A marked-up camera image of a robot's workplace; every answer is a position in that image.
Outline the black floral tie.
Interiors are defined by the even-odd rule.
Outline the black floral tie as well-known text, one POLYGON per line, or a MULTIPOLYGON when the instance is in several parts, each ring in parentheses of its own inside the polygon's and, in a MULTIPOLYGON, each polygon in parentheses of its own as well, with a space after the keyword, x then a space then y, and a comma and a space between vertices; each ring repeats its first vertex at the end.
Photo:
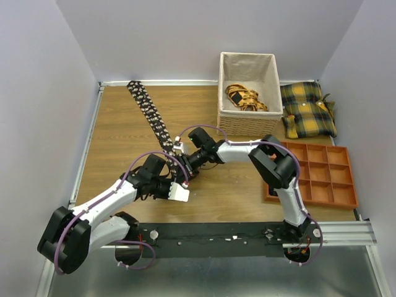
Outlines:
POLYGON ((170 133, 145 86, 139 80, 132 80, 127 84, 127 89, 146 118, 163 153, 165 153, 171 176, 176 179, 176 177, 181 174, 182 180, 180 183, 188 181, 186 170, 176 161, 176 152, 173 148, 173 141, 171 140, 170 133))

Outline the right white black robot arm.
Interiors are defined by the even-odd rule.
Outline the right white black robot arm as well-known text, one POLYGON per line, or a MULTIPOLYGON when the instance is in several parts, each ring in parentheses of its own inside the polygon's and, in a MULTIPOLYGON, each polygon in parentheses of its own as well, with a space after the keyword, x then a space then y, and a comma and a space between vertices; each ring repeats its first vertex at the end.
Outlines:
POLYGON ((218 142, 202 126, 191 126, 188 138, 197 151, 184 157, 193 176, 205 163, 225 164, 251 162, 264 182, 276 193, 282 205, 284 220, 281 239, 297 243, 307 235, 313 222, 299 190, 299 160, 272 134, 249 142, 233 142, 225 137, 218 142))

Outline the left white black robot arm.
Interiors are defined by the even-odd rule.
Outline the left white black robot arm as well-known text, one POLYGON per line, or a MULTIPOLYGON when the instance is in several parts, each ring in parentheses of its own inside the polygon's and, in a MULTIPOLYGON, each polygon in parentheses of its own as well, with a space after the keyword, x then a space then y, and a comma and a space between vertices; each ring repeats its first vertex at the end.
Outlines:
POLYGON ((145 196, 187 201, 188 170, 178 157, 163 152, 143 154, 144 163, 131 163, 107 190, 72 209, 57 208, 39 240, 37 251, 54 264, 59 275, 75 272, 88 254, 108 243, 119 242, 142 248, 133 217, 122 207, 145 196))

